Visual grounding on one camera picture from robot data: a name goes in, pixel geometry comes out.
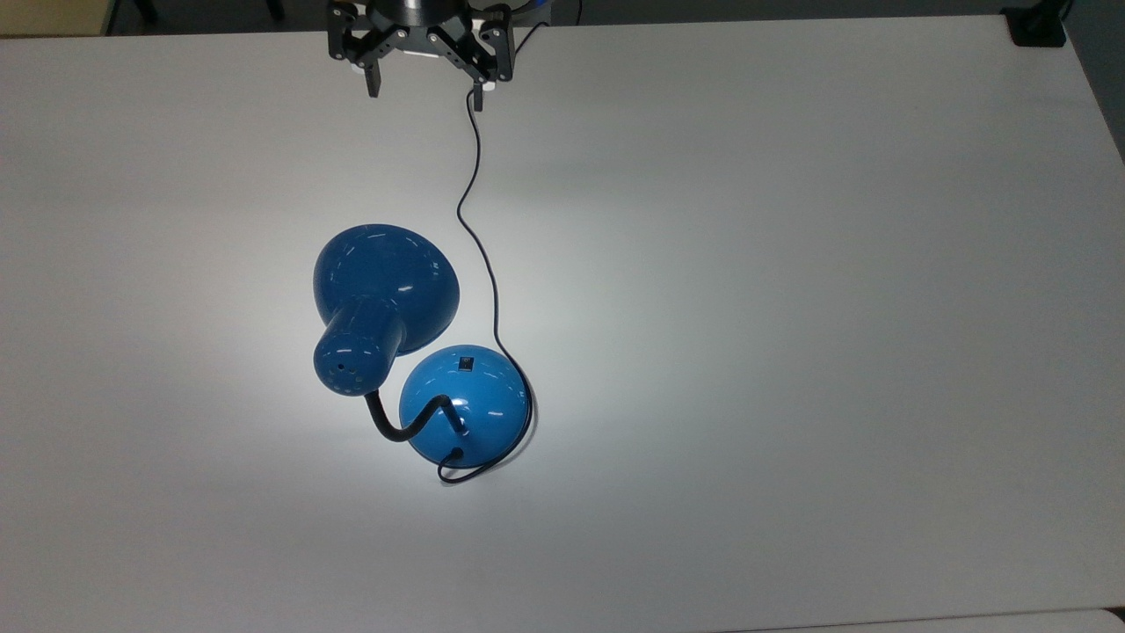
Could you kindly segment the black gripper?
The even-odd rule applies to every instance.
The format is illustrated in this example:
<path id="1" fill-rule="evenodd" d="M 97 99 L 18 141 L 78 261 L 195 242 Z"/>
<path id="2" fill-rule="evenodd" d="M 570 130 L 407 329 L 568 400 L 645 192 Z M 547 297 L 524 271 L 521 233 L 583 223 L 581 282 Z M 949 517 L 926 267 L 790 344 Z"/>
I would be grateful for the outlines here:
<path id="1" fill-rule="evenodd" d="M 381 58 L 394 49 L 436 54 L 472 80 L 472 114 L 487 84 L 514 76 L 513 8 L 467 1 L 328 1 L 328 56 L 363 75 L 370 98 L 381 93 Z"/>

